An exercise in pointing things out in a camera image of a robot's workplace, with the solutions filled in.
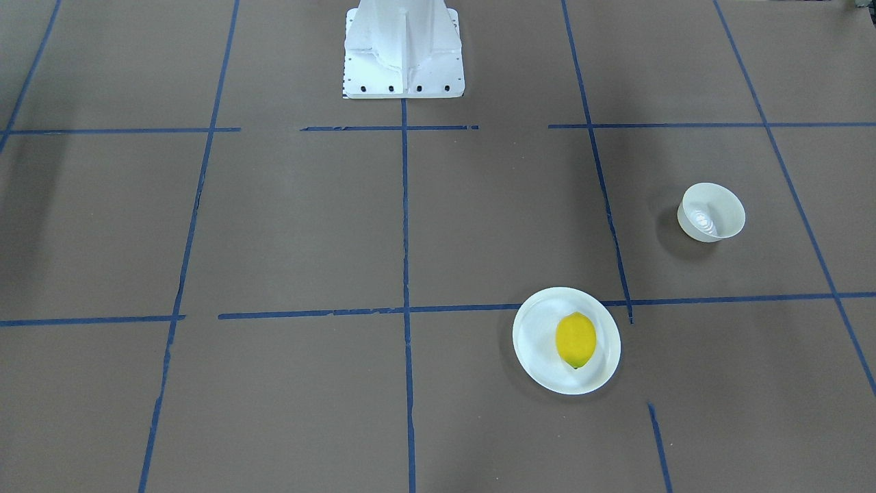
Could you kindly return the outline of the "white small bowl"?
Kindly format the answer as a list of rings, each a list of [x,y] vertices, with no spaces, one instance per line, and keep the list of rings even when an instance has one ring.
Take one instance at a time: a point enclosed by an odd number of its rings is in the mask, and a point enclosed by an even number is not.
[[[729,188],[713,182],[697,182],[683,193],[677,208],[677,222],[693,240],[719,242],[743,230],[747,213]]]

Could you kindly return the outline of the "yellow lemon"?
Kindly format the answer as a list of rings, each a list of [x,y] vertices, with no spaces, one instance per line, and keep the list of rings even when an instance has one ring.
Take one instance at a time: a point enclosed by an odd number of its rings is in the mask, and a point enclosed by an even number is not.
[[[579,369],[591,361],[597,347],[594,322],[581,312],[564,316],[556,326],[556,350],[570,368]]]

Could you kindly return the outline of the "white round plate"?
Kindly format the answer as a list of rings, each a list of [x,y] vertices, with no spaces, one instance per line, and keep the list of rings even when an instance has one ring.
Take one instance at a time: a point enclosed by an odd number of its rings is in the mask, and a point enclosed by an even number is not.
[[[581,313],[595,327],[595,350],[581,368],[563,361],[556,347],[561,319]],[[513,347],[536,383],[561,395],[585,395],[610,380],[621,359],[621,340],[610,312],[594,296],[569,287],[540,290],[526,299],[513,322]]]

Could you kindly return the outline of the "white pedestal column base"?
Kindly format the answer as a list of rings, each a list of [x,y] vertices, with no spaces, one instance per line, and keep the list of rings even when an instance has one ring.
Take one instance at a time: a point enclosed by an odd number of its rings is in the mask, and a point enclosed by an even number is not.
[[[460,19],[444,1],[361,1],[344,25],[343,97],[464,95]]]

